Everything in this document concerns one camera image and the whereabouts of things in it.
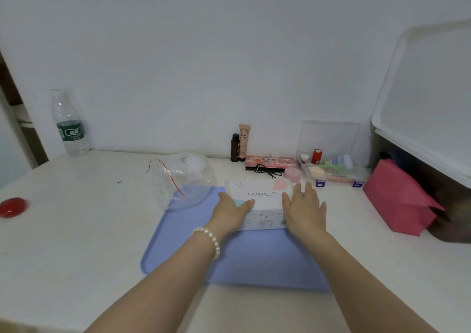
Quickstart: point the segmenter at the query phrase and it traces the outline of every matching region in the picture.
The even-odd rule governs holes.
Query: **black bottle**
[[[231,141],[231,161],[232,162],[237,162],[239,160],[239,148],[240,148],[239,134],[233,133],[232,141]]]

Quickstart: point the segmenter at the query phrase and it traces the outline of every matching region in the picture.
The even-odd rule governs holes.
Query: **blue plastic tray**
[[[141,269],[152,272],[192,234],[204,226],[219,201],[214,187],[199,205],[167,210],[144,252]],[[326,278],[307,250],[286,230],[239,231],[221,245],[204,282],[330,291]]]

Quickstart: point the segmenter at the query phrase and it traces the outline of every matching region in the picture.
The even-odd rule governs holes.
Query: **pink bag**
[[[429,206],[444,210],[392,160],[381,160],[363,187],[392,231],[420,236],[435,219]]]

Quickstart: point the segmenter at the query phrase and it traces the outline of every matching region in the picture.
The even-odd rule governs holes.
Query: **desk surface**
[[[0,220],[0,318],[83,331],[143,278],[139,261],[163,214],[152,154],[58,157],[0,190],[30,201]],[[209,159],[218,185],[260,178]],[[471,245],[393,233],[362,190],[327,187],[327,229],[440,332],[468,332]],[[348,332],[331,294],[202,285],[180,332]]]

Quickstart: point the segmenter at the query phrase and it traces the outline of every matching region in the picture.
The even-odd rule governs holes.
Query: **green bottle label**
[[[82,124],[79,121],[64,121],[57,124],[63,141],[76,141],[85,137]]]

